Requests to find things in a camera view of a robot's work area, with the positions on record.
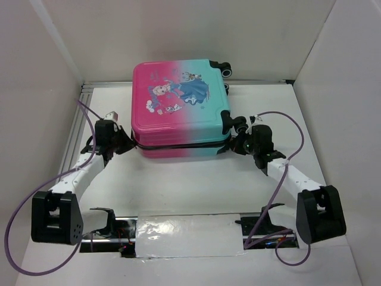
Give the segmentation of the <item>pink hard-shell suitcase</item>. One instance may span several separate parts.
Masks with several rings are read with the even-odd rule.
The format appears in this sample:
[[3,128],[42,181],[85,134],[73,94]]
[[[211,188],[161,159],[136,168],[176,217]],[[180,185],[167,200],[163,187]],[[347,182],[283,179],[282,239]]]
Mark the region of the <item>pink hard-shell suitcase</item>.
[[156,61],[133,70],[132,139],[147,158],[215,156],[230,149],[232,132],[246,132],[232,117],[225,78],[228,62]]

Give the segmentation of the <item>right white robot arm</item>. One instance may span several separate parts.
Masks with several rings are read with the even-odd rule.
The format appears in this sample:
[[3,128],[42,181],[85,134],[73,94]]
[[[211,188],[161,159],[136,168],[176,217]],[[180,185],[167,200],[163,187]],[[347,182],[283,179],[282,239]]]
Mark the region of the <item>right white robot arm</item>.
[[283,227],[306,245],[346,234],[346,222],[338,190],[323,186],[290,164],[291,158],[274,149],[272,130],[254,125],[251,131],[240,130],[230,148],[241,155],[251,155],[256,167],[277,181],[277,187],[252,230],[245,247],[255,245],[252,236],[261,227],[267,234]]

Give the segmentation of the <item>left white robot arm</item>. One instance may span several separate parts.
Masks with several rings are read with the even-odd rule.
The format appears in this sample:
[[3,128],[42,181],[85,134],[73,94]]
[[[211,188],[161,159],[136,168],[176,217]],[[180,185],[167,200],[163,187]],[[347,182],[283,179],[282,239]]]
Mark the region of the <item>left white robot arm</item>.
[[117,232],[113,209],[94,207],[80,211],[80,199],[96,176],[114,155],[135,147],[112,111],[97,120],[92,135],[81,150],[73,171],[49,191],[38,191],[32,198],[31,238],[36,243],[75,245],[83,236],[98,232],[105,238]]

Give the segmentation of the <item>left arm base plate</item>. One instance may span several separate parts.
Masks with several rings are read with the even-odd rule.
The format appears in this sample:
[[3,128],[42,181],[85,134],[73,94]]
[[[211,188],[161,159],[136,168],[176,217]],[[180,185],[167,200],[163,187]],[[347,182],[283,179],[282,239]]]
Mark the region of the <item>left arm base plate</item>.
[[123,258],[135,258],[137,222],[137,217],[117,217],[115,230],[110,234],[99,231],[87,234],[82,239],[80,253],[114,253]]

